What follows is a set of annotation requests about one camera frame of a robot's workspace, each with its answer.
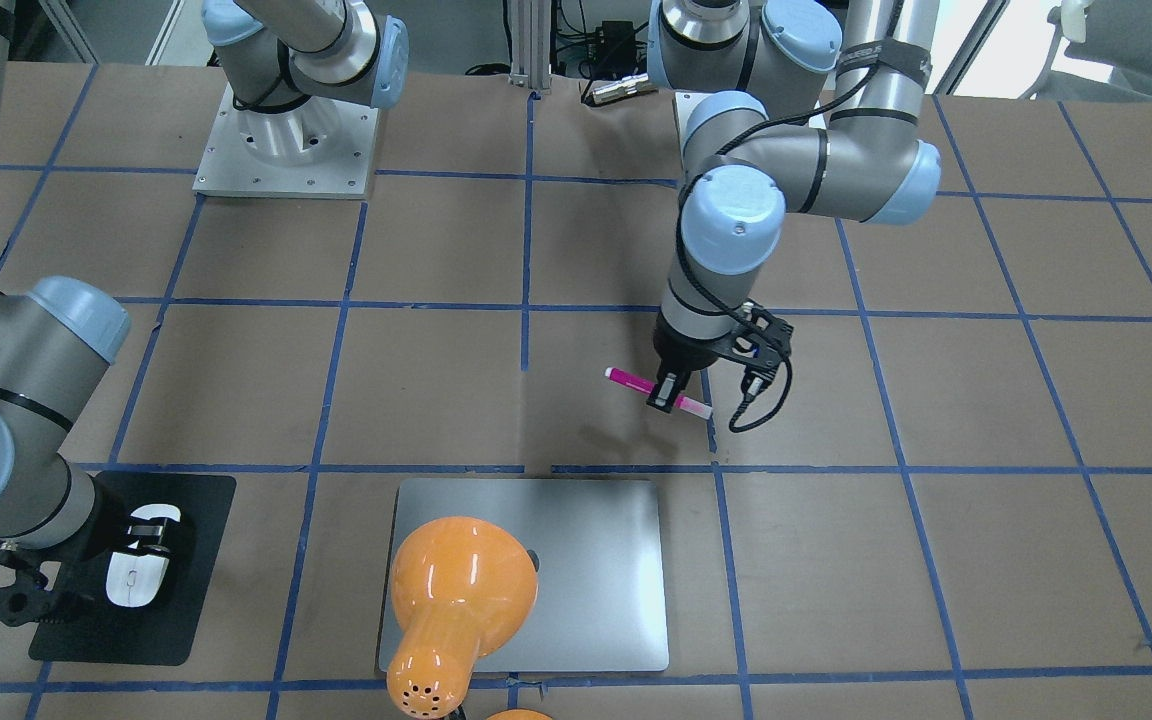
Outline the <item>black mousepad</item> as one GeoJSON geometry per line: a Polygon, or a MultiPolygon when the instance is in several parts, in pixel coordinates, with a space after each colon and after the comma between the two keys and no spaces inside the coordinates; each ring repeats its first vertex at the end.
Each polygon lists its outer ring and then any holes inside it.
{"type": "Polygon", "coordinates": [[[191,653],[236,493],[228,475],[101,471],[91,556],[61,564],[77,615],[38,626],[40,661],[179,666],[191,653]]]}

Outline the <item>white computer mouse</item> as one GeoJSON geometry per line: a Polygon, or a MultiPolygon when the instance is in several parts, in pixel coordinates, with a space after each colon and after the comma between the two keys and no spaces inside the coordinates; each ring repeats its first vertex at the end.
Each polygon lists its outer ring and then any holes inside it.
{"type": "MultiPolygon", "coordinates": [[[[132,510],[132,521],[175,521],[177,529],[182,520],[179,506],[172,503],[147,503],[132,510]]],[[[172,550],[128,550],[126,538],[111,552],[105,593],[109,602],[124,609],[141,609],[156,600],[172,561],[172,550]]]]}

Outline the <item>silver closed laptop notebook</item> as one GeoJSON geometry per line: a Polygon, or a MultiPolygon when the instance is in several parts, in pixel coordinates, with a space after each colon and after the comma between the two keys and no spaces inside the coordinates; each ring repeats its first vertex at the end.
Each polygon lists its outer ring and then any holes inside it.
{"type": "Polygon", "coordinates": [[[669,662],[649,480],[404,480],[378,641],[384,673],[627,673],[669,662]]]}

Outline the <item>pink marker pen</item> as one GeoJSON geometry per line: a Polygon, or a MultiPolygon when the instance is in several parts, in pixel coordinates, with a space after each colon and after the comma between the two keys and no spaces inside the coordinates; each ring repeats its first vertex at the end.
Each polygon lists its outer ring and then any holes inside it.
{"type": "MultiPolygon", "coordinates": [[[[611,382],[616,382],[617,386],[639,392],[641,395],[645,395],[646,397],[658,397],[658,400],[668,397],[669,388],[658,391],[657,382],[650,381],[650,379],[641,376],[628,373],[626,370],[616,366],[608,366],[605,369],[604,377],[611,382]]],[[[673,400],[673,407],[685,411],[685,414],[698,416],[700,419],[712,419],[713,407],[704,404],[704,402],[695,400],[695,397],[685,396],[684,392],[677,393],[675,400],[673,400]]]]}

